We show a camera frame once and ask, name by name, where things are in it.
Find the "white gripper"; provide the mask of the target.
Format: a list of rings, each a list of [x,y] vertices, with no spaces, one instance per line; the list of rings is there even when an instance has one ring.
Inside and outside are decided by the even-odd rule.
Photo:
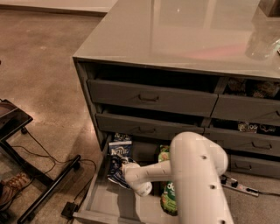
[[[138,196],[147,196],[151,192],[151,175],[146,166],[140,166],[137,163],[123,164],[122,175],[126,183]]]

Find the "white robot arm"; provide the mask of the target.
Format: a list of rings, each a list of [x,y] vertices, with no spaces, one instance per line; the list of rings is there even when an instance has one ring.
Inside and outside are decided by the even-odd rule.
[[[122,174],[142,197],[151,192],[153,182],[171,181],[179,224],[234,224],[220,181],[227,168],[227,153],[217,143],[182,132],[171,140],[168,160],[146,166],[127,163]]]

